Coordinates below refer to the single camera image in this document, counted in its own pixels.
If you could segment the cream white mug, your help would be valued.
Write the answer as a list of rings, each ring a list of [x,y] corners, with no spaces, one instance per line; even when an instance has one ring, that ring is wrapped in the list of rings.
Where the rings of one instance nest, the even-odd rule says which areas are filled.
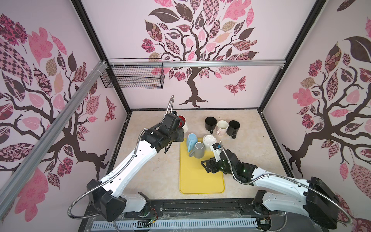
[[[186,118],[182,115],[179,115],[181,121],[180,121],[180,124],[179,124],[179,128],[182,128],[184,133],[186,133],[188,131],[188,125],[186,123]]]

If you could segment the grey mug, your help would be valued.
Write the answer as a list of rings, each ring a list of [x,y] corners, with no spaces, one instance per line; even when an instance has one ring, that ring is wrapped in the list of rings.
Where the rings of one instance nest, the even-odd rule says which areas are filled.
[[[204,144],[202,142],[197,142],[194,148],[189,153],[189,156],[195,157],[196,159],[201,159],[204,157],[204,154],[205,154]]]

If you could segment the dark green white-bottom mug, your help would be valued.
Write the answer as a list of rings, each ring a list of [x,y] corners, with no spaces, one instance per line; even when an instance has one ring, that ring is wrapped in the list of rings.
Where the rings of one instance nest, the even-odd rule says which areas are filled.
[[[217,126],[217,119],[214,117],[207,117],[205,119],[205,129],[210,133],[213,134],[214,130]]]

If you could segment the pale pink mug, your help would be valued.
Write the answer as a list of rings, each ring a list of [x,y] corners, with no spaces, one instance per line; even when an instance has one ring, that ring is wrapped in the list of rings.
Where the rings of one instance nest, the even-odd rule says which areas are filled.
[[[228,127],[229,127],[229,123],[226,122],[225,120],[218,121],[216,125],[216,134],[218,136],[225,135],[227,133]]]

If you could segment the black mug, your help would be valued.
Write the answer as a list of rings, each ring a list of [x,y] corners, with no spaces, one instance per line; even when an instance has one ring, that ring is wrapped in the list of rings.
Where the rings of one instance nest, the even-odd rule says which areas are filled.
[[[227,129],[227,135],[230,136],[232,139],[236,139],[240,126],[241,125],[238,121],[231,120]]]

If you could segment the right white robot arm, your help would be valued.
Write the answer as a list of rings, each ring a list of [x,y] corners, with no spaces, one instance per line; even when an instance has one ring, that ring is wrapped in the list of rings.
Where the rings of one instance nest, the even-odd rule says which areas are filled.
[[[230,174],[243,185],[260,187],[253,202],[257,213],[285,211],[307,216],[321,227],[335,230],[339,198],[319,178],[295,179],[241,162],[230,150],[218,149],[215,156],[201,161],[207,173]]]

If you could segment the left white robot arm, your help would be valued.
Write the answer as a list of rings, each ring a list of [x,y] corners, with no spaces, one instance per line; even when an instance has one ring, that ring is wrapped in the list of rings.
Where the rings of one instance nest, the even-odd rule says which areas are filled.
[[[168,151],[173,142],[184,140],[180,127],[182,120],[175,114],[166,114],[161,123],[147,129],[136,148],[107,176],[101,180],[91,180],[87,190],[90,203],[106,221],[112,222],[122,213],[136,212],[146,215],[149,199],[141,192],[123,194],[125,187],[138,171],[162,149]]]

